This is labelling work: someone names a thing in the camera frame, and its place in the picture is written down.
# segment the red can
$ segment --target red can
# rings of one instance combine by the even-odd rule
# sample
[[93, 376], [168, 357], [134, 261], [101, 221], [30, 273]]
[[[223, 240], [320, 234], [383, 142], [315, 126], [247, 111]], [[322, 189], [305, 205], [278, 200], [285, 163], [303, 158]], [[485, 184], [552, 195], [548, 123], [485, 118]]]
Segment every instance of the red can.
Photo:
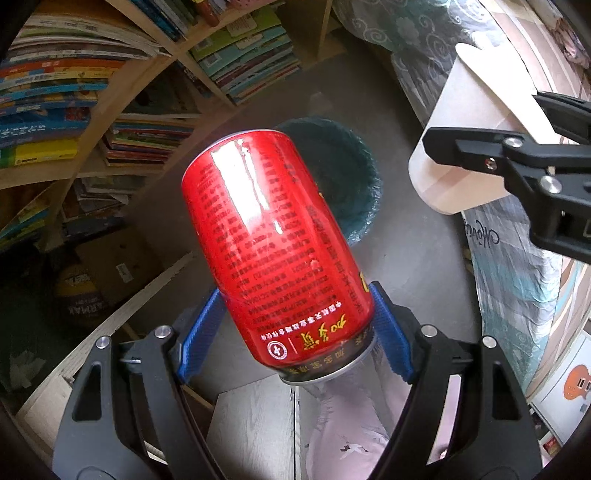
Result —
[[351, 364], [374, 339], [374, 304], [290, 138], [241, 132], [189, 165], [185, 200], [246, 345], [284, 381]]

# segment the circular logo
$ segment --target circular logo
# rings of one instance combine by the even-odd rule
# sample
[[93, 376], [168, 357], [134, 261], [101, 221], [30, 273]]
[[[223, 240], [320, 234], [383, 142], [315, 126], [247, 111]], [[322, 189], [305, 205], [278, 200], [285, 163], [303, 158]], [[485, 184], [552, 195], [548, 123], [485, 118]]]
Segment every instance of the circular logo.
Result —
[[287, 348], [281, 342], [269, 342], [267, 350], [269, 350], [269, 354], [276, 360], [283, 360], [287, 356]]

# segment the metal screw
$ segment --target metal screw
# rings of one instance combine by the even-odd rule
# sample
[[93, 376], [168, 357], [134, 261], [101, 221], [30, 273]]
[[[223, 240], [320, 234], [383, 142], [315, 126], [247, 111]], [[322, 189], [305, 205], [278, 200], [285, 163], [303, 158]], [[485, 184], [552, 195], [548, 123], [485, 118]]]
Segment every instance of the metal screw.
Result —
[[486, 166], [486, 168], [488, 168], [489, 170], [495, 171], [496, 170], [496, 160], [494, 158], [487, 158], [484, 161], [484, 165]]
[[421, 333], [427, 338], [433, 338], [437, 335], [437, 329], [433, 325], [423, 325]]
[[156, 338], [166, 338], [172, 332], [173, 330], [169, 325], [160, 325], [159, 327], [156, 327], [154, 335], [156, 336]]
[[505, 145], [513, 148], [523, 147], [523, 140], [517, 137], [509, 137], [505, 139]]
[[96, 347], [102, 350], [103, 348], [107, 348], [110, 343], [111, 337], [102, 336], [96, 341]]
[[560, 180], [556, 177], [544, 175], [542, 178], [540, 178], [539, 184], [545, 192], [552, 194], [562, 192], [562, 184], [560, 183]]
[[496, 340], [493, 337], [486, 336], [482, 339], [482, 343], [486, 348], [496, 347]]

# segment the pink pants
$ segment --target pink pants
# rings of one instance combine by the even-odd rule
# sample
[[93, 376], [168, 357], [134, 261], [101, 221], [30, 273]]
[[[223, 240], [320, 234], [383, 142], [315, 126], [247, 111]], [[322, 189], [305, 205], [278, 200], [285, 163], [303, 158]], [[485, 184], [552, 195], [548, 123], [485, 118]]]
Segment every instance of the pink pants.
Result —
[[[375, 368], [381, 391], [367, 389], [366, 362], [372, 362], [370, 368]], [[446, 453], [456, 418], [460, 385], [460, 377], [450, 377], [443, 416], [428, 463], [439, 460]], [[392, 425], [396, 425], [410, 388], [392, 372], [379, 345], [372, 352], [372, 358], [364, 360], [359, 367], [320, 384], [316, 395], [320, 400], [320, 415], [306, 456], [309, 480], [365, 480], [392, 434], [378, 418], [376, 396], [384, 396]], [[546, 466], [550, 458], [541, 447], [540, 450]]]

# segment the cardboard box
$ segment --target cardboard box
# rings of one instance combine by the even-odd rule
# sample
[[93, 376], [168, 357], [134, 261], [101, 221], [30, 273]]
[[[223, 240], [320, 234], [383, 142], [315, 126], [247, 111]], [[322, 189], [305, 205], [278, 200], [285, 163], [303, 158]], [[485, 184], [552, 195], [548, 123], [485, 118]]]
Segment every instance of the cardboard box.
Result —
[[134, 227], [127, 227], [76, 247], [96, 288], [115, 306], [162, 273], [162, 264]]

